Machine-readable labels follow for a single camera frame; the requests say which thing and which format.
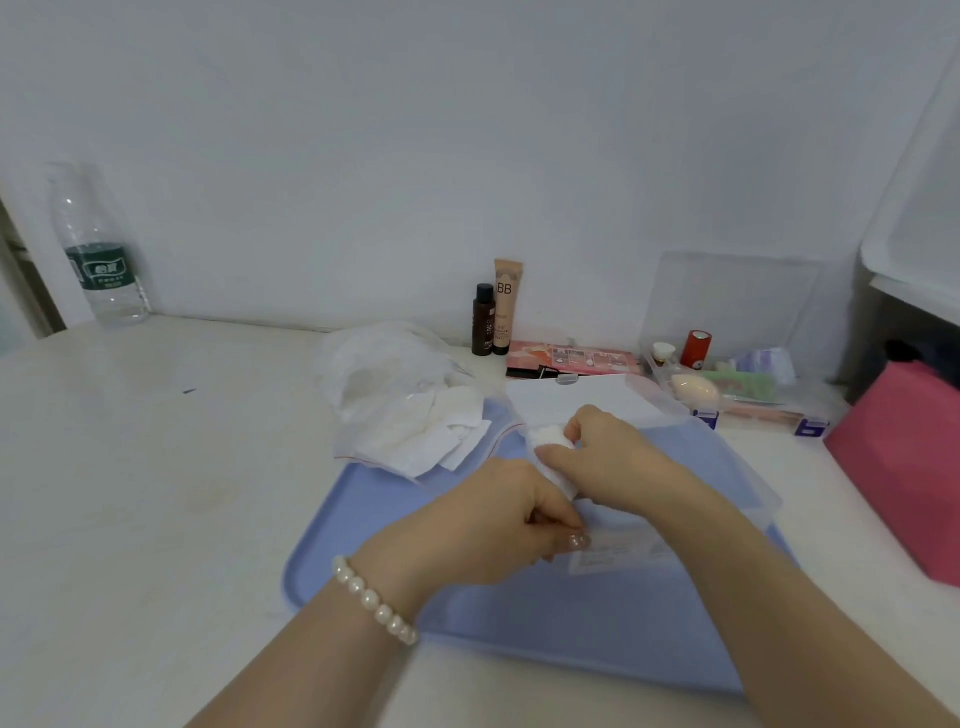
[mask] green bottle label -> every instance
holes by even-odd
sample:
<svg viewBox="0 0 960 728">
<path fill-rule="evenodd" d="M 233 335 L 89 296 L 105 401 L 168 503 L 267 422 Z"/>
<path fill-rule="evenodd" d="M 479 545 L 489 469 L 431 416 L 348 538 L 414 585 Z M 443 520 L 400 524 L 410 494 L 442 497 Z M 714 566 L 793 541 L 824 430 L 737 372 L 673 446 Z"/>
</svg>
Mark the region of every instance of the green bottle label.
<svg viewBox="0 0 960 728">
<path fill-rule="evenodd" d="M 87 291 L 109 291 L 134 283 L 127 251 L 119 243 L 87 243 L 66 249 L 77 280 Z"/>
</svg>

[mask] pink box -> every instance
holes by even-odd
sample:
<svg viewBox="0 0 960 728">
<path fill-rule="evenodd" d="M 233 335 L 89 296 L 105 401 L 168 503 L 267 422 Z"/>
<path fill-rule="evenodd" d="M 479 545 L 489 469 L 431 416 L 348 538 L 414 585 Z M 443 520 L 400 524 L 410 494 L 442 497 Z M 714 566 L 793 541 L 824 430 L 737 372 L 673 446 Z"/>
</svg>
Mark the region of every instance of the pink box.
<svg viewBox="0 0 960 728">
<path fill-rule="evenodd" d="M 960 587 L 960 392 L 890 362 L 826 444 L 926 575 Z"/>
</svg>

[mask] hand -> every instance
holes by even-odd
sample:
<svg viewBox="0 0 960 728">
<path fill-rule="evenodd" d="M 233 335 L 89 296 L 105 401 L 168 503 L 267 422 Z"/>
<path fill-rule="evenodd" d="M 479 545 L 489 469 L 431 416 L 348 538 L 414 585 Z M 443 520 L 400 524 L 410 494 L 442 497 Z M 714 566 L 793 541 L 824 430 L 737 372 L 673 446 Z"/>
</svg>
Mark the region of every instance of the hand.
<svg viewBox="0 0 960 728">
<path fill-rule="evenodd" d="M 587 547 L 583 531 L 580 514 L 531 463 L 491 458 L 374 535 L 350 563 L 411 619 L 443 586 L 492 584 L 541 558 Z"/>
<path fill-rule="evenodd" d="M 584 497 L 617 510 L 646 515 L 649 504 L 687 473 L 635 427 L 592 404 L 577 410 L 564 436 L 581 447 L 543 445 L 537 457 L 572 480 Z"/>
</svg>

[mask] red cylinder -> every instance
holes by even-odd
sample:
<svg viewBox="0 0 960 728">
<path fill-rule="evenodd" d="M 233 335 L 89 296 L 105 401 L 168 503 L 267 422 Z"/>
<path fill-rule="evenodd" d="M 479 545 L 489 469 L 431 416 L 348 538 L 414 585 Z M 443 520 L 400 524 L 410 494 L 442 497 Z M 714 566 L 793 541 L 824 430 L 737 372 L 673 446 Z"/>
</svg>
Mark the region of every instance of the red cylinder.
<svg viewBox="0 0 960 728">
<path fill-rule="evenodd" d="M 680 357 L 680 363 L 690 369 L 703 369 L 711 341 L 713 341 L 713 337 L 706 331 L 691 331 L 686 336 L 686 346 L 684 346 L 684 353 Z"/>
</svg>

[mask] bottle cap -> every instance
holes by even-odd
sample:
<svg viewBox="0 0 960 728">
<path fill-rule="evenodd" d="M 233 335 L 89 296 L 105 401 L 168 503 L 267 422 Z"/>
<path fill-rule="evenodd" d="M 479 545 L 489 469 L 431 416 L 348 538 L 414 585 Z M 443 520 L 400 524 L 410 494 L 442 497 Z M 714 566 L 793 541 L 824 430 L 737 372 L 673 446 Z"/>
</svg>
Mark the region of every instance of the bottle cap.
<svg viewBox="0 0 960 728">
<path fill-rule="evenodd" d="M 493 303 L 493 286 L 489 283 L 480 283 L 477 286 L 477 301 L 479 303 Z"/>
<path fill-rule="evenodd" d="M 658 364 L 666 362 L 674 352 L 677 350 L 677 347 L 672 344 L 666 344 L 662 341 L 658 341 L 654 344 L 654 361 Z"/>
</svg>

